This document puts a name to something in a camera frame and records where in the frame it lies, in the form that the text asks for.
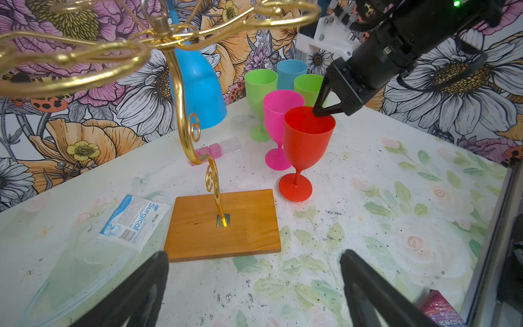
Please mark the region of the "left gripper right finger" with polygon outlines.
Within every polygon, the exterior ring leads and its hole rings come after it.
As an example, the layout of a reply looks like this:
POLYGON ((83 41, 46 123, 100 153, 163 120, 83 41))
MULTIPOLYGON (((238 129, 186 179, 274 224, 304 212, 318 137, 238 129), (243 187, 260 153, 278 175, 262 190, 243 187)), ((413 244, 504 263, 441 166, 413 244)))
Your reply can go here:
POLYGON ((436 326, 407 298, 348 249, 340 257, 344 293, 354 326, 436 326))

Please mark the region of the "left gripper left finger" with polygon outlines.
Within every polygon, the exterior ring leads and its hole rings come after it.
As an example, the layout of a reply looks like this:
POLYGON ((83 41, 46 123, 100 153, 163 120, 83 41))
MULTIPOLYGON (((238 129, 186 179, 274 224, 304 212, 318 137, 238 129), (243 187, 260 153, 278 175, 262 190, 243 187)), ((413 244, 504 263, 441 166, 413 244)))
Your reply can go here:
POLYGON ((164 251, 154 253, 73 326, 155 326, 168 280, 164 251))

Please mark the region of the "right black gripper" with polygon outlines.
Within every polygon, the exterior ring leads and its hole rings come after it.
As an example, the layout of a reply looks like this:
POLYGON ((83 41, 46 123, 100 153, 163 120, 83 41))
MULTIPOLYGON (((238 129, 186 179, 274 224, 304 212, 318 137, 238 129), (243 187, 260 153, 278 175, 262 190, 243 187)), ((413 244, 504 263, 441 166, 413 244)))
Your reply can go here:
POLYGON ((372 89, 359 81, 351 71, 347 61, 342 57, 336 59, 326 70, 323 77, 317 100, 313 106, 316 117, 327 117, 344 113, 351 116, 366 105, 379 89, 372 89), (325 106, 330 93, 335 93, 340 102, 332 106, 325 106))

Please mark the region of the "green wine glass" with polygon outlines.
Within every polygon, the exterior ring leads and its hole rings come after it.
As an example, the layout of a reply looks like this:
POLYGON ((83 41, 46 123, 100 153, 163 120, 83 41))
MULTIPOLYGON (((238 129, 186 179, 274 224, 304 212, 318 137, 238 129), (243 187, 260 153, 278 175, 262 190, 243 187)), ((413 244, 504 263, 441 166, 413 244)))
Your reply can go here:
POLYGON ((257 142, 267 142, 270 136, 264 124, 264 98, 277 89, 278 75, 269 69, 255 69, 245 74, 245 89, 249 107, 259 119, 259 124, 251 130, 251 138, 257 142))
POLYGON ((305 106, 315 105, 323 81, 324 77, 316 74, 305 74, 294 80, 294 91, 302 95, 305 106))

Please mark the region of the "red wine glass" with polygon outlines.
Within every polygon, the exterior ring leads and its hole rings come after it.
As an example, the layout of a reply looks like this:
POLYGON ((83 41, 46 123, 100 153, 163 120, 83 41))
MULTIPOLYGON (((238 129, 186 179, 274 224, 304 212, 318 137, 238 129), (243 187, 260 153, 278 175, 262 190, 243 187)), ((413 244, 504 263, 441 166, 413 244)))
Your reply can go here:
POLYGON ((335 127, 333 117, 316 117, 312 107, 293 108, 285 114, 283 149, 296 171, 281 177, 279 191, 282 196, 293 202, 311 197, 313 186, 302 172, 323 157, 335 127))

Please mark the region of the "pink wine glass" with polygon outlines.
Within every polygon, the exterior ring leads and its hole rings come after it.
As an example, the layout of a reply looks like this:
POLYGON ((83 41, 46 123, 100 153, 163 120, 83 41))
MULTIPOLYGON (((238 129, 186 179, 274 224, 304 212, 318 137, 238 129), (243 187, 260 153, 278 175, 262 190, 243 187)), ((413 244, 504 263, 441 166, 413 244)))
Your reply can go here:
POLYGON ((268 151, 265 156, 269 168, 283 171, 291 167, 283 149, 285 115, 291 109, 304 104, 302 95, 291 90, 276 90, 265 96, 263 101, 265 127, 268 135, 277 144, 277 148, 268 151))

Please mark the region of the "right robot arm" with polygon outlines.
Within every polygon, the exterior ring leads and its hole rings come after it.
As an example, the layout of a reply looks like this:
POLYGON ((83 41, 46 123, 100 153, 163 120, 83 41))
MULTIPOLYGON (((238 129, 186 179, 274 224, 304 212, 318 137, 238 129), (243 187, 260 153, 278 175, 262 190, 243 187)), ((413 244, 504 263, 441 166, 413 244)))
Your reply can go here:
POLYGON ((404 88, 415 90, 404 79, 422 55, 449 38, 474 60, 457 76, 422 91, 438 91, 472 76, 486 62, 487 54, 458 34, 481 22, 498 26, 506 5, 506 1, 357 1, 354 14, 336 6, 335 17, 344 27, 369 36, 349 59, 338 58, 328 66, 314 115, 350 116, 393 78, 404 88))

